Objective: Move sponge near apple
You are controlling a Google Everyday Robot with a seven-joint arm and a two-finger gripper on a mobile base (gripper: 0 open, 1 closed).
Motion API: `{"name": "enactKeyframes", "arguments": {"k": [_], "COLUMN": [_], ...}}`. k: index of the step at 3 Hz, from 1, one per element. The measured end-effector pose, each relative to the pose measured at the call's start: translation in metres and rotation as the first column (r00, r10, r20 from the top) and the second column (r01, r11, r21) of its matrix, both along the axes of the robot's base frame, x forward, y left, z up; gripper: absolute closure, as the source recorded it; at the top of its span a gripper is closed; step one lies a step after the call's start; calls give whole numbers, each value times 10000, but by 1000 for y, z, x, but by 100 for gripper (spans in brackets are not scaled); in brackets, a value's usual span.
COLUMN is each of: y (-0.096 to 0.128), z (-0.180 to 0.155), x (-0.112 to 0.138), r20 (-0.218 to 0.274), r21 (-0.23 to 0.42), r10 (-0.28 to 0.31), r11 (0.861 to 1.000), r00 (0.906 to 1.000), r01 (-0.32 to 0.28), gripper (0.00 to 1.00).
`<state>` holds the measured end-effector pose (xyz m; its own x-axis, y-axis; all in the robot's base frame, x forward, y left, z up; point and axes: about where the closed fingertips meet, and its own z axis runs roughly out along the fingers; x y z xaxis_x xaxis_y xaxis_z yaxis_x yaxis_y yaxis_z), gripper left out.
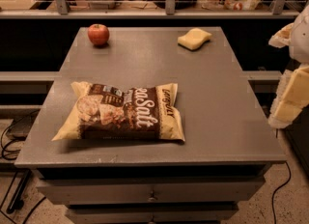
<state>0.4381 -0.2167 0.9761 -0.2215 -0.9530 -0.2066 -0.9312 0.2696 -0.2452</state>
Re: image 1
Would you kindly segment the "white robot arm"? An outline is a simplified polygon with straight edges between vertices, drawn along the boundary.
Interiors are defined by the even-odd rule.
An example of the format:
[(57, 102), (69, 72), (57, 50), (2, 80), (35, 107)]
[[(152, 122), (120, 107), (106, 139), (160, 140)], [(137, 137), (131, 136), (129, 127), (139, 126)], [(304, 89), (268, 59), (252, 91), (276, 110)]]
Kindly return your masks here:
[(309, 105), (309, 7), (273, 35), (268, 44), (277, 48), (287, 46), (290, 57), (299, 62), (296, 70), (285, 70), (282, 74), (270, 107), (269, 125), (285, 128)]

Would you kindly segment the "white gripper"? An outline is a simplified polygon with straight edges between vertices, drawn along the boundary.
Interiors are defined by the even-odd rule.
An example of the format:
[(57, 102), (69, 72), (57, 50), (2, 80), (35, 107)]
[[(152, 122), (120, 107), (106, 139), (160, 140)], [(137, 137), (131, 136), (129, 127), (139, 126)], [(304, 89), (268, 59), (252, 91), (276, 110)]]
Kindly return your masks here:
[(270, 107), (268, 123), (273, 128), (289, 126), (309, 105), (309, 41), (306, 24), (290, 23), (269, 40), (269, 44), (289, 48), (290, 57), (299, 62), (295, 70), (285, 70)]

